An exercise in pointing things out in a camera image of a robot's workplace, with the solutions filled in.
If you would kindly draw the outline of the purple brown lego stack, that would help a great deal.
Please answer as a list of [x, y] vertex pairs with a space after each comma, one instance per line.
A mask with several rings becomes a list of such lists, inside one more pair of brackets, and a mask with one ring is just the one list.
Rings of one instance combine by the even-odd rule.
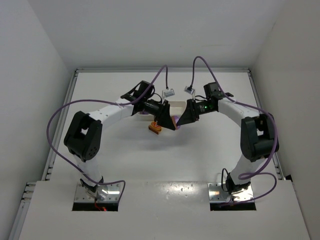
[[180, 128], [180, 126], [177, 125], [177, 123], [178, 123], [178, 121], [179, 121], [179, 119], [180, 119], [179, 116], [173, 115], [173, 116], [171, 117], [171, 119], [172, 119], [172, 122], [173, 122], [173, 125], [174, 125], [175, 129], [178, 130], [178, 129]]

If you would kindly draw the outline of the yellow orange lego stack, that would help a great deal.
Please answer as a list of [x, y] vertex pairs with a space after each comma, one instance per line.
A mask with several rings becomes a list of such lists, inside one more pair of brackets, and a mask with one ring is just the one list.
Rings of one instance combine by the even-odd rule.
[[148, 129], [157, 135], [162, 132], [162, 127], [158, 125], [156, 121], [152, 121], [148, 126]]

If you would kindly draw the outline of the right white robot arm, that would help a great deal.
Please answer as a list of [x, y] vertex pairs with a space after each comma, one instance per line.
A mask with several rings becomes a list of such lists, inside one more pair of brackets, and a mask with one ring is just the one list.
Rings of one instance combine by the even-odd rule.
[[273, 117], [258, 109], [237, 104], [232, 94], [220, 91], [216, 82], [204, 87], [205, 100], [189, 99], [186, 109], [177, 121], [177, 126], [191, 124], [201, 115], [218, 112], [230, 118], [240, 127], [241, 156], [235, 168], [227, 174], [226, 191], [229, 194], [247, 189], [252, 175], [258, 172], [262, 162], [279, 149]]

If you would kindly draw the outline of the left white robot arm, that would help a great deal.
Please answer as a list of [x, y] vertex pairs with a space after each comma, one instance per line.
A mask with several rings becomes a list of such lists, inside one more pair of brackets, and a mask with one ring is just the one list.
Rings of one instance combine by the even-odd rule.
[[131, 117], [138, 112], [145, 112], [154, 116], [158, 126], [176, 130], [170, 115], [169, 102], [164, 100], [160, 103], [151, 99], [154, 90], [154, 85], [142, 80], [122, 95], [115, 105], [110, 104], [89, 113], [78, 111], [73, 116], [63, 143], [77, 160], [79, 168], [92, 179], [92, 181], [86, 177], [80, 179], [81, 185], [92, 194], [98, 192], [98, 183], [104, 182], [96, 160], [104, 129], [121, 119]]

